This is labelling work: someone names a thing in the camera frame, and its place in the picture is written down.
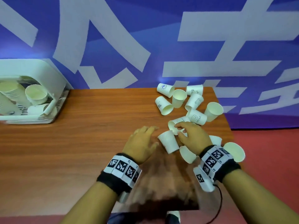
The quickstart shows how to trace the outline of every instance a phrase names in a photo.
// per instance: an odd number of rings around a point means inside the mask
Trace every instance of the wooden table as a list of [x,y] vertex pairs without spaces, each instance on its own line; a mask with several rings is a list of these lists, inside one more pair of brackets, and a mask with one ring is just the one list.
[[[186,115],[185,101],[162,116],[155,105],[160,95],[155,88],[72,90],[52,124],[0,125],[0,216],[67,213],[135,129],[159,126],[157,140],[169,120]],[[203,96],[201,112],[218,101],[211,87]],[[233,141],[224,115],[203,128],[223,143]],[[195,165],[198,160],[189,165],[179,151],[168,155],[159,146],[141,166],[127,203],[117,203],[114,211],[198,209],[203,192],[192,172]]]

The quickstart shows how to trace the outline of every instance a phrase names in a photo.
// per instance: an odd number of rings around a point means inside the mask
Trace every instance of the red carpet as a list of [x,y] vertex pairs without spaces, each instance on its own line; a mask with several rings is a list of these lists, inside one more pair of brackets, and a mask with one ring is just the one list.
[[[299,129],[234,131],[235,143],[246,153],[245,171],[299,213]],[[229,213],[220,213],[217,223],[237,223]],[[200,211],[184,211],[181,223],[207,222]],[[1,224],[57,224],[62,216],[3,217]]]

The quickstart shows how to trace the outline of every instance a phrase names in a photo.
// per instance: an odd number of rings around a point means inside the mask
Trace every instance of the paper cup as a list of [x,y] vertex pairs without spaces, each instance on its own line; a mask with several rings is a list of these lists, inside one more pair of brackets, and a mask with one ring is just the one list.
[[[49,104],[43,104],[43,105],[35,105],[35,106],[30,106],[28,108],[28,115],[33,115],[33,116],[41,116],[48,107]],[[49,115],[44,115],[45,117],[48,117],[49,119],[52,119],[56,116],[57,114],[57,108],[54,107],[53,110],[50,112]]]
[[190,119],[187,116],[183,116],[181,118],[177,118],[174,120],[171,120],[168,122],[168,128],[173,131],[174,135],[178,135],[179,130],[174,127],[175,124],[177,124],[178,122],[190,122]]
[[198,106],[204,101],[204,98],[197,93],[191,94],[189,100],[187,101],[187,104],[185,105],[185,109],[189,111],[189,109],[197,109]]
[[223,148],[233,156],[234,161],[242,162],[245,159],[245,152],[238,144],[228,142],[223,146]]
[[172,105],[174,108],[179,108],[187,98],[187,94],[184,90],[175,90],[172,94]]
[[221,146],[221,142],[222,142],[222,138],[221,137],[213,136],[213,135],[210,135],[209,137],[210,137],[213,145]]
[[203,85],[195,85],[195,86],[187,86],[186,87],[186,93],[189,96],[193,93],[197,93],[197,94],[202,95],[203,91],[204,91],[204,86]]
[[205,122],[207,120],[207,116],[205,114],[202,114],[201,112],[199,112],[193,108],[187,112],[186,116],[190,119],[190,122],[198,124],[198,125],[205,124]]
[[48,92],[46,88],[41,85],[30,85],[25,89],[27,99],[33,105],[41,105],[47,101]]
[[170,98],[174,92],[174,86],[159,83],[157,87],[157,91],[166,97]]
[[196,155],[191,152],[186,146],[180,147],[180,154],[182,158],[189,164],[193,163],[196,160]]
[[172,131],[166,131],[160,134],[158,139],[161,141],[168,154],[180,149]]
[[210,102],[204,114],[207,116],[207,122],[211,122],[223,113],[223,107],[216,102]]
[[122,192],[122,193],[119,195],[119,197],[117,198],[117,201],[118,201],[119,203],[124,204],[124,203],[127,201],[129,195],[130,195],[130,193]]
[[25,88],[18,82],[5,81],[0,83],[0,92],[11,101],[15,101],[26,108],[31,106],[25,95]]
[[155,102],[163,116],[168,115],[172,112],[173,105],[169,103],[169,101],[166,100],[165,97],[160,96],[155,100]]
[[20,116],[22,112],[6,96],[0,93],[0,114],[4,116]]

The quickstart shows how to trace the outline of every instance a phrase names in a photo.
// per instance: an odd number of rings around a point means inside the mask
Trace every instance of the hand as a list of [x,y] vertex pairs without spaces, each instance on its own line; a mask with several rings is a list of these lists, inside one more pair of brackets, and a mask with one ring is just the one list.
[[151,135],[154,131],[158,130],[159,127],[142,127],[137,129],[128,139],[123,153],[131,156],[138,165],[147,161],[147,159],[155,151],[158,142],[151,142]]
[[188,134],[186,137],[182,132],[178,133],[181,142],[194,154],[199,155],[207,146],[212,145],[211,139],[199,125],[191,122],[179,122],[174,125],[178,130]]

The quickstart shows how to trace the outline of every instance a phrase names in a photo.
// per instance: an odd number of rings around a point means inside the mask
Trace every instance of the black cable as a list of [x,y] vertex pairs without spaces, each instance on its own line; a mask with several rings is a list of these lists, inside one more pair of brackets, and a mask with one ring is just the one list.
[[219,210],[217,211],[217,214],[215,215],[215,217],[210,222],[207,222],[206,224],[212,223],[218,217],[218,215],[221,211],[221,208],[222,208],[222,192],[221,192],[218,185],[216,185],[216,184],[213,184],[213,185],[219,189],[219,192],[220,192],[220,206],[219,206]]

